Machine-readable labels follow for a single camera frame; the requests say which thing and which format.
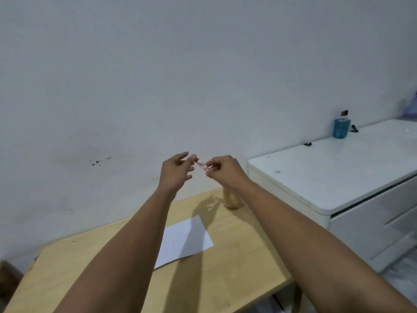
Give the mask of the person's left hand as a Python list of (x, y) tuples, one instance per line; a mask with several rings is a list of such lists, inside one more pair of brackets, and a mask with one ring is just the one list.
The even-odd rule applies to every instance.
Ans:
[(166, 159), (162, 164), (158, 190), (163, 191), (174, 198), (185, 182), (186, 181), (179, 181), (176, 177), (176, 154)]

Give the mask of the person's right hand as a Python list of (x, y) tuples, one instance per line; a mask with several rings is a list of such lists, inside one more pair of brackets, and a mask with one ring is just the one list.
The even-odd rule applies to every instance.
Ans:
[(222, 166), (223, 178), (214, 180), (238, 194), (252, 190), (255, 184), (244, 172), (238, 160), (231, 155), (226, 155), (225, 157), (226, 160)]

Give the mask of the person's left forearm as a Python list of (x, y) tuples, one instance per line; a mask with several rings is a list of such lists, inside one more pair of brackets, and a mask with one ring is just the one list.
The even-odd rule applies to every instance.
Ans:
[(140, 313), (175, 195), (158, 187), (91, 260), (53, 313)]

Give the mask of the person's right forearm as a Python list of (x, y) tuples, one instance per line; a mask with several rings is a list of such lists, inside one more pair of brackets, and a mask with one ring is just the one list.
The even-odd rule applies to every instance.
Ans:
[(400, 292), (310, 218), (246, 179), (247, 203), (318, 313), (417, 313)]

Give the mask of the white paper sheet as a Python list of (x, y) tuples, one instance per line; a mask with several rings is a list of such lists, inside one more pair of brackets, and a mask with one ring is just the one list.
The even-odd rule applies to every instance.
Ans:
[(165, 228), (154, 269), (213, 246), (200, 216), (193, 216)]

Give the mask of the white drawer cabinet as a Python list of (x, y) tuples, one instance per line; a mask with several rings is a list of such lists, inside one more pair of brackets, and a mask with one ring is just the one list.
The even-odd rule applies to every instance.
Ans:
[(377, 272), (417, 247), (417, 120), (252, 158), (248, 174)]

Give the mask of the teal blue bottle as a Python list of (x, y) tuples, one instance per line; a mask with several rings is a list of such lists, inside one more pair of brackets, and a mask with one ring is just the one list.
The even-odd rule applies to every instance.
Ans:
[(351, 120), (348, 118), (348, 110), (341, 112), (340, 117), (335, 119), (333, 127), (333, 137), (337, 139), (344, 139), (347, 137)]

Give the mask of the purple cloth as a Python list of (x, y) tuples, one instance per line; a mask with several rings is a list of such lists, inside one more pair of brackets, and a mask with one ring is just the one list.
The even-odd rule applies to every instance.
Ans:
[(402, 117), (417, 120), (417, 91), (407, 103), (402, 112)]

